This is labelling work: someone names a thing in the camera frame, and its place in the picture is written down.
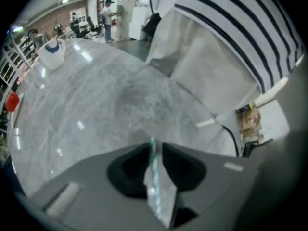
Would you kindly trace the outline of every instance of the white cup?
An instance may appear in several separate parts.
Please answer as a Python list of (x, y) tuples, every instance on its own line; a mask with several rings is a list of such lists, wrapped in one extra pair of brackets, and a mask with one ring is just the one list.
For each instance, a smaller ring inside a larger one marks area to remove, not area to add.
[(52, 39), (38, 49), (40, 60), (51, 70), (56, 70), (64, 63), (66, 42), (63, 39)]

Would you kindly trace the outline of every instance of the brick wall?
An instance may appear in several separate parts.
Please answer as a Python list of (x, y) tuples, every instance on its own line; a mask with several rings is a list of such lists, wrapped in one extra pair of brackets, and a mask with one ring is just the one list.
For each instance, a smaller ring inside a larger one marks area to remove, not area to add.
[(37, 28), (38, 32), (45, 31), (50, 37), (55, 36), (55, 31), (53, 29), (54, 23), (58, 21), (63, 28), (65, 29), (67, 26), (70, 26), (70, 11), (80, 8), (86, 8), (86, 15), (88, 16), (88, 8), (87, 1), (75, 2), (72, 4), (68, 4), (60, 9), (52, 11), (48, 15), (40, 18), (33, 24), (31, 24), (26, 30), (25, 33), (28, 33), (28, 30)]

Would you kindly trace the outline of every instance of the marble countertop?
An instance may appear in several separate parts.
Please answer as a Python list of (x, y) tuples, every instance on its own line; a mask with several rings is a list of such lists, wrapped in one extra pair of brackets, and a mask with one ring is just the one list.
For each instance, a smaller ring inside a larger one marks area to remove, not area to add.
[(150, 137), (235, 156), (232, 138), (221, 125), (196, 126), (213, 118), (204, 106), (113, 47), (68, 40), (60, 68), (51, 72), (39, 62), (27, 78), (35, 84), (23, 82), (17, 91), (24, 99), (8, 143), (28, 196), (82, 159)]

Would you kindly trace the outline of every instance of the red object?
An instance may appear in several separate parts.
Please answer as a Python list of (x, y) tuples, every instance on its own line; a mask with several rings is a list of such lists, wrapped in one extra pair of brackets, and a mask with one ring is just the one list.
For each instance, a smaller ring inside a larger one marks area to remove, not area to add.
[(9, 112), (14, 112), (19, 103), (19, 97), (16, 92), (11, 92), (5, 100), (4, 107)]

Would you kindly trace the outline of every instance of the navy and white striped shirt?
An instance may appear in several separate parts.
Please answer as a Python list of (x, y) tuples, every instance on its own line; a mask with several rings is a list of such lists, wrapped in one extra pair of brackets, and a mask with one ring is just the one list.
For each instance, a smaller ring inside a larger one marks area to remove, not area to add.
[(304, 53), (295, 26), (277, 0), (177, 0), (175, 8), (222, 40), (262, 93), (287, 76)]

